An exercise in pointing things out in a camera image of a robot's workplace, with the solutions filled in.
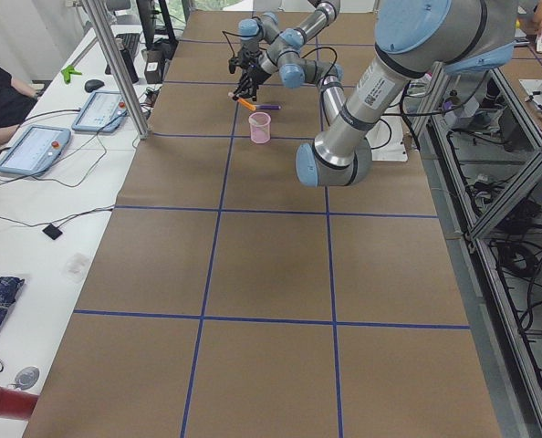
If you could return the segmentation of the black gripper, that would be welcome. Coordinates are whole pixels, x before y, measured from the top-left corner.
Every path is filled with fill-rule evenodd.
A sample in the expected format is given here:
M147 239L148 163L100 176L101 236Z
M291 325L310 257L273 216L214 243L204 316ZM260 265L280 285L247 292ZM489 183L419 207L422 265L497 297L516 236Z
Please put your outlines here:
M258 60L239 64L242 75L236 87L236 96L242 99L256 99L259 87L269 79L269 74Z
M239 68L242 71L247 71L250 67L258 63L261 55L262 51L260 49L251 51L243 47L229 58L228 70L230 73L235 73Z

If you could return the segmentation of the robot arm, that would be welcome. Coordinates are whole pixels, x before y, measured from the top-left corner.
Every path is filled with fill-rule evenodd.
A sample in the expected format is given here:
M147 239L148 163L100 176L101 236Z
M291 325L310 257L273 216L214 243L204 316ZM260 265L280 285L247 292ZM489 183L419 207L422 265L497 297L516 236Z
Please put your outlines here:
M314 10L296 26L281 29L275 13L239 22L236 35L241 43L229 59L228 68L234 74L238 68L244 72L256 69L273 74L299 63L300 50L323 29L336 21L340 1L310 1Z
M310 61L301 48L339 16L338 1L315 1L298 26L282 30L270 12L242 20L241 48L229 69L242 70L234 99L255 99L273 74L295 89L318 88L328 128L297 149L296 170L306 186L350 186L371 166L367 133L404 87L435 63L446 73L479 72L508 62L514 51L516 1L387 1L375 25L375 57L350 96L335 63Z

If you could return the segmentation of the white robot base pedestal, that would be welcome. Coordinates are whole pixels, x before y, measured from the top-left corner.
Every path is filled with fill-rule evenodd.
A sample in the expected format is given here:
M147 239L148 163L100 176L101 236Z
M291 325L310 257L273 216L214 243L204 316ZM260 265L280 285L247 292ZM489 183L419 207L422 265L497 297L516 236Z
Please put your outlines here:
M403 143L401 120L394 116L381 118L367 134L372 159L376 162L406 162L407 151Z

